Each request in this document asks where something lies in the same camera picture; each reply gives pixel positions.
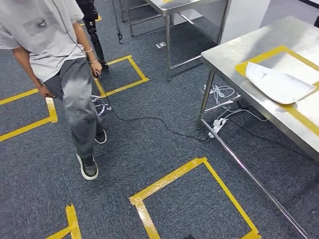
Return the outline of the person's left hand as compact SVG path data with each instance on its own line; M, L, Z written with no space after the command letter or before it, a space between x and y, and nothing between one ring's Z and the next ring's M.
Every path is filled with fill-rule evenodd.
M98 60L90 62L89 64L95 78L99 78L101 75L102 66Z

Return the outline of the person's right hand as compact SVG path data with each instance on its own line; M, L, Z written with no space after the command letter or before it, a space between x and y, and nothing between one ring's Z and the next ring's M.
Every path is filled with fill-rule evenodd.
M56 96L53 93L51 93L46 86L40 85L37 86L38 91L44 98L56 98Z

